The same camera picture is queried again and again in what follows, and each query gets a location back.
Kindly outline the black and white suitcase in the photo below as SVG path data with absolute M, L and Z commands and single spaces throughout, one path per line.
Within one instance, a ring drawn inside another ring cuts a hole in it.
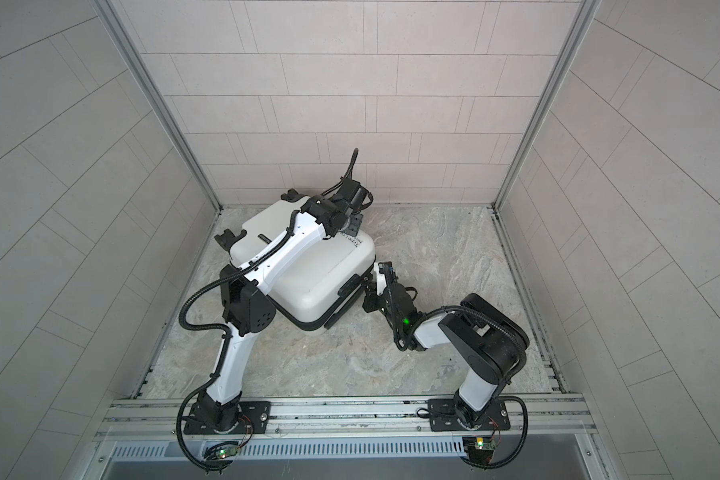
M 264 249 L 288 226 L 290 214 L 307 201 L 279 200 L 243 223 L 244 235 L 229 231 L 217 237 L 241 266 Z M 338 233 L 303 253 L 275 283 L 269 298 L 277 310 L 302 331 L 317 334 L 330 328 L 357 299 L 360 280 L 372 269 L 375 245 L 364 231 L 351 236 Z

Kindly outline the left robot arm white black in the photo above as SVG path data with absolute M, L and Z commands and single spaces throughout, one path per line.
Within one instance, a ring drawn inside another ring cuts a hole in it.
M 372 202 L 372 194 L 348 178 L 331 196 L 289 190 L 245 224 L 261 229 L 248 243 L 249 260 L 236 246 L 244 234 L 217 236 L 230 255 L 220 279 L 231 344 L 220 350 L 220 370 L 192 407 L 202 429 L 227 433 L 241 423 L 243 373 L 256 338 L 276 314 L 303 331 L 328 329 L 357 301 L 375 259 L 373 241 L 360 229 Z

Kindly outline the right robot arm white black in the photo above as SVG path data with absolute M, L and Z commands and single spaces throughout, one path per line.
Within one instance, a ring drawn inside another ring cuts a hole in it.
M 418 291 L 399 283 L 390 262 L 378 262 L 362 279 L 363 309 L 380 312 L 400 351 L 451 345 L 469 371 L 451 400 L 430 400 L 417 414 L 434 431 L 510 428 L 503 389 L 527 361 L 524 330 L 476 293 L 428 313 L 414 305 Z

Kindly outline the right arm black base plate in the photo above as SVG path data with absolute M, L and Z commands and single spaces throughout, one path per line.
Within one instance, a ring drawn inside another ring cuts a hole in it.
M 474 411 L 454 398 L 431 398 L 417 411 L 426 416 L 433 432 L 507 431 L 511 429 L 505 402 L 490 401 L 482 410 Z

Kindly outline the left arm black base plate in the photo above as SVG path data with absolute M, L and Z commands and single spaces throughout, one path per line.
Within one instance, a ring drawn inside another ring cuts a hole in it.
M 267 431 L 272 404 L 268 401 L 243 401 L 228 409 L 219 423 L 203 418 L 200 408 L 192 406 L 190 414 L 183 417 L 182 432 L 188 435 L 242 435 L 264 434 Z

